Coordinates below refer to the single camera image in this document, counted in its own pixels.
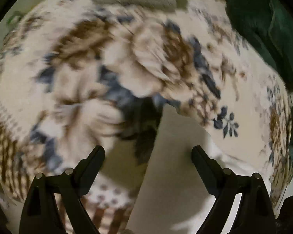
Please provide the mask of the white pants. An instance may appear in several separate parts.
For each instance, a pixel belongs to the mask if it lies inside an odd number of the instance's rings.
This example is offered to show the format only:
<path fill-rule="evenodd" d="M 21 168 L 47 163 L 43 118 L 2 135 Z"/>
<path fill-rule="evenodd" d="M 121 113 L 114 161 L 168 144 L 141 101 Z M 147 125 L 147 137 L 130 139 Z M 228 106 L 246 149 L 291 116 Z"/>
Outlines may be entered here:
<path fill-rule="evenodd" d="M 250 176 L 256 169 L 223 152 L 197 121 L 170 105 L 163 108 L 146 174 L 124 233 L 196 233 L 215 197 L 210 195 L 190 158 L 200 145 L 222 168 Z"/>

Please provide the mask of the floral checkered bed blanket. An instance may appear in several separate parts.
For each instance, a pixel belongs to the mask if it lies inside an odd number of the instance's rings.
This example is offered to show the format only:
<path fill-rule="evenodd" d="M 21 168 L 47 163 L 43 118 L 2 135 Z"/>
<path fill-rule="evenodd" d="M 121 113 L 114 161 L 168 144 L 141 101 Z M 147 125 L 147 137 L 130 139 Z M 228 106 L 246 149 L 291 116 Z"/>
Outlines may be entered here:
<path fill-rule="evenodd" d="M 17 228 L 39 172 L 92 149 L 103 167 L 81 201 L 101 233 L 125 230 L 165 105 L 264 179 L 277 211 L 293 178 L 285 85 L 235 31 L 224 0 L 172 13 L 44 0 L 0 42 L 0 206 Z"/>

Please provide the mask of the dark green garment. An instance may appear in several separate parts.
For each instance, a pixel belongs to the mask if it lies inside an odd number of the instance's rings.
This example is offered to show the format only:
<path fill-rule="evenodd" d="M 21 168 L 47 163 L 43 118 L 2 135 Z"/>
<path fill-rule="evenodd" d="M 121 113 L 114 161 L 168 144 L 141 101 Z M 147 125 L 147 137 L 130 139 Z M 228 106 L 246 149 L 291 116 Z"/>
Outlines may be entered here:
<path fill-rule="evenodd" d="M 293 18 L 278 0 L 225 0 L 232 26 L 293 93 Z"/>

